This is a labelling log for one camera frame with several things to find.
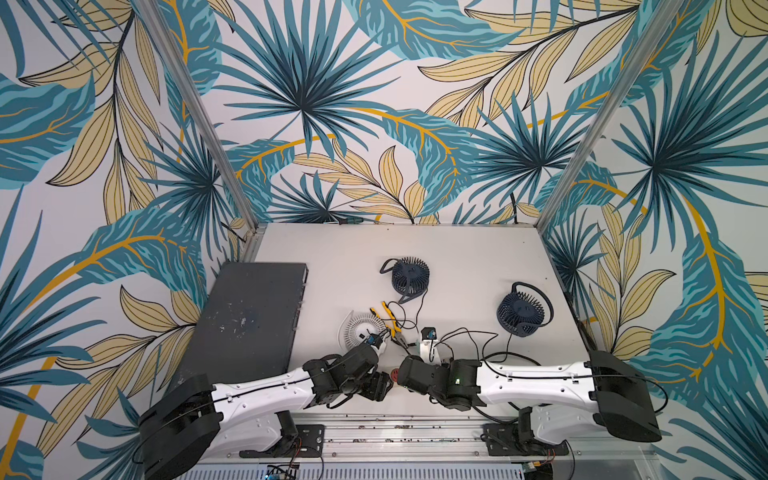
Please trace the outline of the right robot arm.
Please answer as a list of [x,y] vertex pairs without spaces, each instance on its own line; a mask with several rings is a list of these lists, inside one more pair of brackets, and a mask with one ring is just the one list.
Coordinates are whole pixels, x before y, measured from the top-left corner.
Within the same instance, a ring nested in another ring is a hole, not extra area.
[[604,351],[591,351],[586,361],[532,367],[466,359],[430,365],[409,356],[397,383],[457,411],[527,402],[516,421],[522,442],[559,445],[600,429],[631,442],[662,439],[650,380]]

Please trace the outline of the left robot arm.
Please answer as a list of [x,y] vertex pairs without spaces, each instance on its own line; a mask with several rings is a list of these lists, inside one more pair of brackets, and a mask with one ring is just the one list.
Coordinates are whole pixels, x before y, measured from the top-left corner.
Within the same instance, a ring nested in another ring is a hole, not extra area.
[[279,456],[297,436],[291,413],[341,405],[356,395],[381,402],[393,387],[378,368],[380,346],[309,360],[282,375],[213,384],[204,374],[176,387],[139,420],[134,458],[147,479],[175,479],[200,460],[254,450]]

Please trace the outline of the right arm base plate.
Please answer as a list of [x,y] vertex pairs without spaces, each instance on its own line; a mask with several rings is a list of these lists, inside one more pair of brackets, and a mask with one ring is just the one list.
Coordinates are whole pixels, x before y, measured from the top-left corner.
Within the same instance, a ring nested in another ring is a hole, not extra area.
[[569,447],[563,441],[556,445],[535,440],[528,434],[520,434],[517,425],[487,423],[482,426],[480,440],[491,457],[558,457],[568,456]]

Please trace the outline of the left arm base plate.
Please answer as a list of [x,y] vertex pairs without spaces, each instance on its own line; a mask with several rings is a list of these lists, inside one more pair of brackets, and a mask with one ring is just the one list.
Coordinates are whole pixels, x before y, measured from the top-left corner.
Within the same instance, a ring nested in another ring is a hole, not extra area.
[[322,424],[304,424],[296,426],[297,432],[288,440],[279,440],[275,446],[264,452],[254,449],[240,450],[241,459],[272,458],[312,458],[319,459],[323,454],[326,426]]

